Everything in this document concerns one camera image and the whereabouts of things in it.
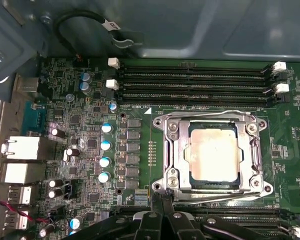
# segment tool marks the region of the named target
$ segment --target green circuit board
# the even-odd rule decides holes
[[[205,60],[168,60],[168,59],[121,59],[126,66],[172,66],[195,64],[198,67],[214,68],[255,68],[261,69],[265,62],[234,62]],[[93,78],[90,84],[92,92],[83,94],[79,89],[80,75],[87,72]],[[151,184],[163,176],[163,133],[153,127],[153,119],[159,115],[181,111],[224,111],[228,109],[250,111],[263,118],[268,128],[260,132],[261,154],[264,180],[274,186],[274,193],[255,201],[228,201],[207,203],[210,207],[268,207],[285,208],[300,213],[300,63],[287,63],[290,101],[269,108],[244,108],[240,106],[182,106],[127,104],[118,106],[118,111],[110,112],[107,94],[104,92],[105,80],[114,72],[107,66],[107,59],[90,59],[88,67],[74,67],[72,59],[49,58],[41,65],[41,73],[48,75],[53,88],[53,98],[47,103],[46,131],[57,127],[65,130],[66,139],[59,142],[55,160],[48,161],[46,178],[78,179],[78,198],[69,201],[47,199],[48,181],[43,185],[40,201],[40,213],[45,215],[53,206],[66,205],[68,217],[82,216],[87,227],[106,217],[106,211],[117,205],[147,206],[151,195]],[[74,94],[74,101],[66,101],[67,94]],[[128,121],[140,123],[133,128]],[[102,134],[104,123],[113,126],[111,134]],[[128,131],[139,132],[139,138],[126,140]],[[112,143],[110,151],[100,149],[102,141]],[[139,156],[138,176],[131,179],[138,182],[138,190],[116,189],[120,184],[118,170],[122,152],[120,146],[134,143],[139,146],[133,154]],[[64,149],[76,146],[80,149],[79,157],[64,163]],[[111,167],[103,169],[99,165],[101,157],[112,159]],[[111,180],[100,184],[98,175],[101,171],[111,174]],[[136,201],[136,192],[143,195]],[[49,240],[65,237],[68,231],[49,235]]]

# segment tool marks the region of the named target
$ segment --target metal socket frame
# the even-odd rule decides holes
[[[238,189],[192,189],[190,166],[184,158],[189,146],[191,123],[233,124],[237,131],[237,145],[242,150],[239,163]],[[240,199],[252,201],[272,194],[274,188],[263,180],[259,132],[267,122],[251,112],[226,110],[223,112],[172,112],[153,120],[155,128],[163,131],[163,178],[152,184],[154,191],[171,189],[175,204],[197,204]]]

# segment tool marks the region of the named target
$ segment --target electrolytic capacitor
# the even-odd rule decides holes
[[[88,84],[90,84],[92,82],[92,78],[90,77],[90,74],[87,72],[81,73],[81,80]]]
[[[103,151],[109,151],[111,150],[112,148],[112,143],[109,142],[109,141],[103,141],[100,145],[100,148],[103,150]]]
[[[52,224],[52,223],[48,224],[47,226],[45,226],[44,228],[42,228],[39,231],[39,237],[40,238],[45,238],[49,234],[53,233],[55,229],[56,229],[56,226],[54,224]]]
[[[55,179],[55,180],[51,180],[49,182],[49,187],[50,188],[61,187],[63,184],[64,184],[64,181],[62,179]]]
[[[84,219],[82,218],[82,216],[76,216],[75,218],[71,219],[70,228],[72,228],[73,230],[79,229],[83,223]]]
[[[55,137],[62,138],[62,139],[64,139],[65,136],[66,136],[65,131],[62,131],[62,130],[57,129],[57,128],[52,129],[51,134]]]
[[[68,148],[65,152],[68,156],[79,156],[80,150],[76,148]]]
[[[100,158],[99,164],[102,168],[107,168],[111,165],[111,159],[107,156],[103,156],[102,158]]]
[[[113,103],[109,104],[109,109],[110,109],[110,112],[114,114],[118,111],[118,106],[116,103],[113,102]]]
[[[57,189],[53,189],[49,192],[48,196],[50,199],[54,199],[56,197],[60,197],[63,195],[63,192],[60,188],[57,188]]]
[[[85,95],[88,95],[91,93],[91,87],[89,86],[89,83],[87,82],[82,82],[80,84],[80,90],[85,94]]]
[[[98,180],[102,184],[108,182],[110,179],[111,179],[111,175],[107,171],[101,172],[98,176]]]
[[[75,95],[73,95],[72,93],[69,93],[65,96],[65,100],[68,102],[68,103],[71,103],[75,100]]]
[[[101,130],[104,134],[111,134],[114,128],[110,123],[105,123],[102,125]]]

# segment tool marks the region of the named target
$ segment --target motherboard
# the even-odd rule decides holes
[[[147,208],[166,188],[176,209],[197,208],[195,218],[215,214],[280,234],[277,209],[300,214],[300,63],[275,74],[273,64],[43,59],[40,79],[51,99],[27,102],[22,135],[57,142],[38,208],[44,218],[61,206],[65,218],[46,239],[100,222],[118,206]],[[74,192],[60,196],[58,181]]]

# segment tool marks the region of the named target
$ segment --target cpu socket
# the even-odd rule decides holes
[[[176,204],[251,201],[273,192],[263,180],[265,120],[238,110],[172,112],[153,125],[163,131],[163,178],[152,189],[174,191]]]

